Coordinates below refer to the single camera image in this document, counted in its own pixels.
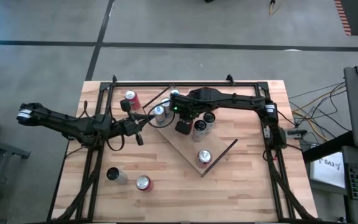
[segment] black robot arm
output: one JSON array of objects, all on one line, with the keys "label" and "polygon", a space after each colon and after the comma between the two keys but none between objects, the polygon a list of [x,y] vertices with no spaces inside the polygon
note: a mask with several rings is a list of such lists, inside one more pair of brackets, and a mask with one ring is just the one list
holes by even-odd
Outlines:
[{"label": "black robot arm", "polygon": [[68,139],[77,139],[85,147],[96,146],[102,139],[107,140],[117,136],[131,136],[133,134],[136,134],[137,143],[143,145],[139,132],[147,124],[147,116],[132,114],[131,106],[125,100],[121,102],[121,108],[129,116],[126,119],[116,121],[108,114],[75,118],[52,111],[40,103],[23,103],[16,119],[19,124],[25,126],[45,126],[58,131]]},{"label": "black robot arm", "polygon": [[201,113],[211,112],[218,108],[252,110],[258,114],[263,126],[268,126],[271,134],[270,147],[284,148],[287,146],[285,131],[278,125],[277,105],[263,96],[243,96],[225,94],[214,88],[199,88],[189,92],[187,96],[171,95],[170,109],[180,115],[177,131],[188,134],[183,123],[192,121]]}]

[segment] concrete floor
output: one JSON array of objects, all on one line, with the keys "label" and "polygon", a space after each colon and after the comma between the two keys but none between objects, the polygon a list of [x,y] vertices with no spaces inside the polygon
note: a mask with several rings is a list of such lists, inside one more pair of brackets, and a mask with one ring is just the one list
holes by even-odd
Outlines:
[{"label": "concrete floor", "polygon": [[[107,5],[0,0],[0,40],[94,42]],[[344,34],[332,0],[286,0],[274,16],[268,0],[116,0],[104,41],[358,47],[358,37]],[[0,140],[32,151],[28,161],[13,158],[9,165],[0,199],[0,218],[8,223],[46,219],[67,144],[54,131],[17,124],[17,110],[40,102],[74,115],[92,53],[93,47],[0,45]],[[119,80],[222,80],[230,73],[237,80],[285,80],[293,96],[341,82],[343,68],[355,65],[358,52],[102,48],[93,80],[113,74]],[[322,93],[293,102],[303,105]],[[340,112],[333,117],[350,128],[346,94],[334,102]],[[333,110],[328,102],[321,109]],[[329,119],[318,121],[335,135],[344,132]],[[319,217],[344,215],[340,195],[313,195]]]}]

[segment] red can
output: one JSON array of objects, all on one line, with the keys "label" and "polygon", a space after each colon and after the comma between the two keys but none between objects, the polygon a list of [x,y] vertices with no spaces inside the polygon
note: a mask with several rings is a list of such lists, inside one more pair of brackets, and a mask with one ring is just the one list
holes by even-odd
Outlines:
[{"label": "red can", "polygon": [[127,99],[129,101],[129,103],[131,104],[131,110],[135,111],[140,108],[139,97],[137,97],[137,94],[135,91],[127,90],[125,92],[125,99]]},{"label": "red can", "polygon": [[150,179],[150,177],[147,177],[146,175],[141,175],[137,180],[136,180],[136,187],[139,190],[142,190],[144,192],[150,192],[153,190],[154,187],[154,183],[153,181]]},{"label": "red can", "polygon": [[206,168],[212,161],[212,154],[207,150],[201,150],[197,154],[197,166],[199,168]]}]

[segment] wooden platform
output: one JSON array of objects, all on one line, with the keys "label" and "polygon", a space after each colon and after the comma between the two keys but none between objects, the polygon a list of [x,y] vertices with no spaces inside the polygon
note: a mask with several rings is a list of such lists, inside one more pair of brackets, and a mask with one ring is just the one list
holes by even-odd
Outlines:
[{"label": "wooden platform", "polygon": [[[85,82],[77,116],[88,101],[88,113],[93,114],[100,82]],[[268,81],[270,94],[278,109],[287,118],[291,110],[283,81]],[[187,94],[194,88],[178,88]],[[119,101],[128,88],[116,88],[113,95],[113,115],[126,117]],[[164,88],[131,88],[139,94],[144,105]],[[252,88],[219,87],[223,93],[254,95]],[[94,214],[95,222],[272,222],[277,221],[269,169],[262,159],[264,144],[260,121],[253,111],[220,108],[216,111],[214,133],[229,145],[236,138],[234,147],[204,178],[188,161],[154,128],[142,131],[143,146],[138,146],[134,136],[126,138],[126,145],[119,152],[104,150],[101,178]],[[283,128],[291,124],[280,120]],[[110,139],[119,147],[120,138]],[[298,145],[289,140],[289,144]],[[79,148],[71,142],[68,152]],[[309,213],[317,216],[302,154],[288,147],[283,150],[290,188]],[[52,217],[58,217],[69,206],[81,185],[86,151],[79,151],[66,159]],[[129,178],[128,185],[117,185],[106,178],[110,167],[122,169]],[[146,174],[155,182],[149,193],[136,189],[135,180]],[[282,200],[287,217],[285,201]]]}]

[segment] wooden table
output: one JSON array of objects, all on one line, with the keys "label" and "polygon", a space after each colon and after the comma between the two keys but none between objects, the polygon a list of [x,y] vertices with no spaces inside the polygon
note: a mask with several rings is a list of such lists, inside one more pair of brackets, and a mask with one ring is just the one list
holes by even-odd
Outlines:
[{"label": "wooden table", "polygon": [[[88,113],[94,114],[99,85],[100,82],[84,83],[77,116],[83,111],[85,100],[88,101]],[[292,118],[284,82],[268,81],[268,85],[271,99],[277,103],[278,110],[287,118]],[[194,88],[197,87],[178,89],[181,94],[186,95]],[[223,93],[255,94],[247,87],[216,88]],[[112,113],[117,119],[127,116],[119,106],[119,101],[124,98],[127,89],[114,89]],[[144,105],[164,87],[131,89],[137,92]],[[136,144],[134,136],[126,137],[125,147],[119,152],[113,152],[106,146],[94,222],[277,221],[269,169],[262,159],[265,148],[258,116],[253,111],[225,108],[218,109],[215,114],[217,120],[214,132],[227,145],[235,138],[239,141],[203,178],[156,129],[149,125],[141,133],[143,146]],[[292,128],[284,119],[280,119],[280,126]],[[110,143],[118,148],[121,140],[110,139]],[[288,143],[298,146],[296,140],[288,140]],[[79,146],[77,142],[71,142],[67,153]],[[283,156],[292,192],[307,211],[317,217],[302,153],[288,147],[283,150]],[[61,215],[77,195],[85,159],[86,150],[78,151],[66,159],[52,218]],[[108,180],[106,171],[110,167],[122,169],[128,175],[129,184],[117,185]],[[153,191],[145,193],[136,189],[135,180],[142,174],[148,175],[154,181]],[[281,189],[280,198],[284,215],[288,217]],[[88,211],[88,202],[89,197],[86,197],[84,216]]]}]

